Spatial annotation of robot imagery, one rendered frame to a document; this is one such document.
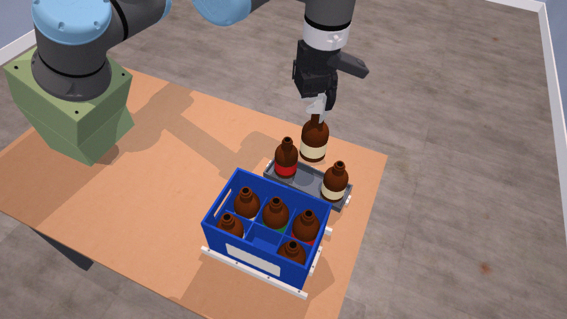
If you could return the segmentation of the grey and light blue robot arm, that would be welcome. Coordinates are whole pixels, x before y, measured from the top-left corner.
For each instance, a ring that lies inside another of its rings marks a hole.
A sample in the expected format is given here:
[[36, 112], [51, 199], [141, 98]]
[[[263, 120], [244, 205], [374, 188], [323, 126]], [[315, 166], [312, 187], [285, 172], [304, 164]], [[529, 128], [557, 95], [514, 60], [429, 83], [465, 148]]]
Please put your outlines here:
[[[192, 3], [210, 23], [229, 26], [269, 1]], [[302, 37], [309, 46], [332, 51], [347, 43], [356, 0], [297, 1], [305, 3]], [[32, 0], [37, 49], [31, 71], [35, 81], [61, 100], [80, 102], [99, 97], [112, 78], [106, 52], [161, 21], [171, 4], [171, 0]], [[342, 51], [331, 56], [327, 65], [361, 79], [369, 73], [363, 60]]]

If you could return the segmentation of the brown glass bottle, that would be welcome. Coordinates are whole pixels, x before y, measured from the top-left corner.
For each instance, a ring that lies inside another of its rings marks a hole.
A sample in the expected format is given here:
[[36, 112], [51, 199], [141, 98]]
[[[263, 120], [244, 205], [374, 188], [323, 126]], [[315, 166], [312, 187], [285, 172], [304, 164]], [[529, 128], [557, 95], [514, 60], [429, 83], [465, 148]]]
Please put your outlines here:
[[231, 213], [224, 213], [216, 227], [242, 239], [245, 237], [243, 223]]
[[298, 150], [293, 140], [286, 136], [275, 151], [275, 173], [281, 178], [291, 178], [297, 172]]
[[295, 217], [291, 237], [313, 246], [319, 230], [318, 218], [311, 209], [306, 209]]
[[319, 114], [312, 114], [301, 133], [300, 156], [308, 162], [319, 162], [326, 154], [329, 128], [324, 121], [318, 123]]
[[243, 187], [234, 199], [234, 212], [254, 221], [259, 210], [259, 197], [249, 187]]
[[270, 202], [264, 206], [262, 222], [264, 226], [284, 233], [289, 222], [289, 209], [280, 197], [273, 197]]
[[295, 240], [290, 240], [283, 243], [277, 252], [278, 255], [286, 257], [292, 261], [295, 261], [301, 265], [305, 265], [306, 253], [301, 244]]
[[336, 161], [324, 174], [321, 185], [323, 199], [332, 203], [340, 201], [345, 193], [348, 180], [349, 176], [345, 170], [345, 163]]

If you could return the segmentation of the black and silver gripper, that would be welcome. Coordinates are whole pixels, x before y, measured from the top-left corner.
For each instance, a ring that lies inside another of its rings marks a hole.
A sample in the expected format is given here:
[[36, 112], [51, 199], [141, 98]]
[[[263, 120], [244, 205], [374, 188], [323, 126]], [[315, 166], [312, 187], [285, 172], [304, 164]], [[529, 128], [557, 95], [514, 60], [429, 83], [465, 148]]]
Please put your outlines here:
[[318, 50], [309, 46], [304, 40], [298, 40], [292, 79], [300, 92], [299, 99], [313, 101], [306, 107], [305, 112], [319, 114], [318, 123], [322, 123], [336, 101], [337, 69], [328, 66], [327, 61], [340, 50]]

